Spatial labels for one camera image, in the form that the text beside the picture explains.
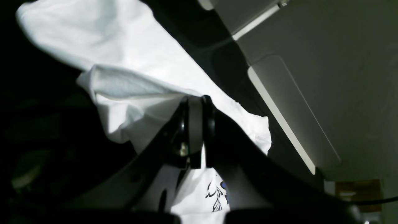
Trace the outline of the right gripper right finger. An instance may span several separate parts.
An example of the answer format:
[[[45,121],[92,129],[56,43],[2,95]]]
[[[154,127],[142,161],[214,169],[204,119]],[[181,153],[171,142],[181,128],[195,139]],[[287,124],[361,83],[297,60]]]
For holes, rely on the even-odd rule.
[[[268,158],[204,95],[206,160],[226,184],[225,224],[362,224],[358,207],[311,187]]]

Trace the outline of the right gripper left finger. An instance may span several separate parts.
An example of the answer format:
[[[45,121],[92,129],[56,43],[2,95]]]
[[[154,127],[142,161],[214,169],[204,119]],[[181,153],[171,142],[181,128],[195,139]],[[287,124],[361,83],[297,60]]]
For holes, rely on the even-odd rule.
[[[185,96],[138,156],[62,206],[64,224],[180,224],[171,214],[180,176],[201,166],[203,99]]]

